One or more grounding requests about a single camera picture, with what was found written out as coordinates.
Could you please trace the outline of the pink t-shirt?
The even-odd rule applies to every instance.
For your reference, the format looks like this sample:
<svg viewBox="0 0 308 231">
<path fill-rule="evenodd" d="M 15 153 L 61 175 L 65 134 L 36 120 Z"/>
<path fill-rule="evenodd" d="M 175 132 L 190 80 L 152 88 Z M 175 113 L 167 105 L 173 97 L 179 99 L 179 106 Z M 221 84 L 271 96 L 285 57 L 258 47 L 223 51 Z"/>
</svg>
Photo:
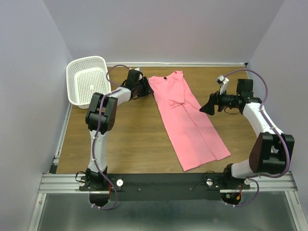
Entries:
<svg viewBox="0 0 308 231">
<path fill-rule="evenodd" d="M 153 76 L 149 84 L 170 142 L 183 171 L 231 155 L 191 92 L 182 71 Z"/>
</svg>

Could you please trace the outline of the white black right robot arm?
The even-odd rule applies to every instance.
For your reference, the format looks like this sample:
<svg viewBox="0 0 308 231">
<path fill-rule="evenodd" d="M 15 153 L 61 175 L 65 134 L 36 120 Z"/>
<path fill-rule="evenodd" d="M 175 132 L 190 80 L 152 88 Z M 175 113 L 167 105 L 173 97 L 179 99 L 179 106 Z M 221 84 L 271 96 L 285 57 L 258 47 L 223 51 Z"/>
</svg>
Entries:
<svg viewBox="0 0 308 231">
<path fill-rule="evenodd" d="M 224 168 L 221 182 L 228 189 L 247 178 L 284 176 L 290 166 L 295 139 L 292 135 L 283 133 L 268 116 L 261 99 L 254 97 L 253 81 L 239 79 L 236 94 L 227 93 L 229 79 L 219 76 L 216 80 L 219 90 L 210 94 L 207 104 L 200 112 L 214 115 L 215 106 L 221 112 L 226 108 L 239 110 L 253 128 L 257 140 L 249 158 Z"/>
</svg>

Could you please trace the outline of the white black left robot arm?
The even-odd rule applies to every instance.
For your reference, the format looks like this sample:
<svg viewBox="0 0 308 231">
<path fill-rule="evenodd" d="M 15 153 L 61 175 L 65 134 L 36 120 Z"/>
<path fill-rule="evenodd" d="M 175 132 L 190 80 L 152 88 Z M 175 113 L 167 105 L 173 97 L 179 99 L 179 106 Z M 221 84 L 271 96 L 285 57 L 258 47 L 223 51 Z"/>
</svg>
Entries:
<svg viewBox="0 0 308 231">
<path fill-rule="evenodd" d="M 152 93 L 148 79 L 139 68 L 136 68 L 128 71 L 127 79 L 114 91 L 107 94 L 93 94 L 85 118 L 91 138 L 90 162 L 80 184 L 96 190 L 109 186 L 106 179 L 106 150 L 109 133 L 115 124 L 117 107 Z"/>
</svg>

